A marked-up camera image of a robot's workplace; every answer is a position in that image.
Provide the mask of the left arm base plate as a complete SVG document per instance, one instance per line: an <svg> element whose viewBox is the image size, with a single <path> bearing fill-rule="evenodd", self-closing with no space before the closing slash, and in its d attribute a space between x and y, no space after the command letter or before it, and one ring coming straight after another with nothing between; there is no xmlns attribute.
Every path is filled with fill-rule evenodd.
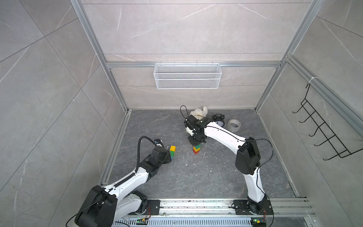
<svg viewBox="0 0 363 227"><path fill-rule="evenodd" d="M160 203L160 200L142 200L140 206L136 210L129 210L127 215L158 215Z"/></svg>

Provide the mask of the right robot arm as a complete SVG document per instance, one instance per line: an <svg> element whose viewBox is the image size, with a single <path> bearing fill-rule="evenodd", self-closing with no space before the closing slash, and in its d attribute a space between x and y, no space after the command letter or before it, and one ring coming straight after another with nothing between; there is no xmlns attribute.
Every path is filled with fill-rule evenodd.
<svg viewBox="0 0 363 227"><path fill-rule="evenodd" d="M212 138L230 149L235 155L235 166L245 178L248 189L248 206L253 214L263 212L268 197L263 189L260 175L261 155L254 138L243 138L219 126L207 117L198 120L189 115L184 120L188 140L193 146L200 145L207 138Z"/></svg>

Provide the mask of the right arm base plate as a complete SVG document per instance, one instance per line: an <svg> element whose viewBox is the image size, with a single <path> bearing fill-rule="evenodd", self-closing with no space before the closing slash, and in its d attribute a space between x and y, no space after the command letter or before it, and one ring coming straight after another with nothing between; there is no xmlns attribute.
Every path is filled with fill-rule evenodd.
<svg viewBox="0 0 363 227"><path fill-rule="evenodd" d="M235 210L236 215L273 215L274 211L270 201L262 205L250 205L247 199L233 200L231 208Z"/></svg>

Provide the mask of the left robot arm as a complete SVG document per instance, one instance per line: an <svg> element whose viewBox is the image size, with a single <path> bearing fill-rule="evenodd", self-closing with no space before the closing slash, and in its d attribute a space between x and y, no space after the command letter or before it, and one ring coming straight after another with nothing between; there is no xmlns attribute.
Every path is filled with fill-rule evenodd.
<svg viewBox="0 0 363 227"><path fill-rule="evenodd" d="M106 187L94 186L86 196L74 222L79 227L110 227L130 213L145 212L147 196L136 188L155 176L163 164L172 161L170 151L155 146L126 177Z"/></svg>

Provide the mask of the yellow square lego brick top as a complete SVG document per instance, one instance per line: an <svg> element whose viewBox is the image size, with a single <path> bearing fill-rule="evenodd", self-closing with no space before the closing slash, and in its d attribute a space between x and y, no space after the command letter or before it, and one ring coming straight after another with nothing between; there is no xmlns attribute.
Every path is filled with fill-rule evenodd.
<svg viewBox="0 0 363 227"><path fill-rule="evenodd" d="M176 147L175 146L171 146L169 150L175 152Z"/></svg>

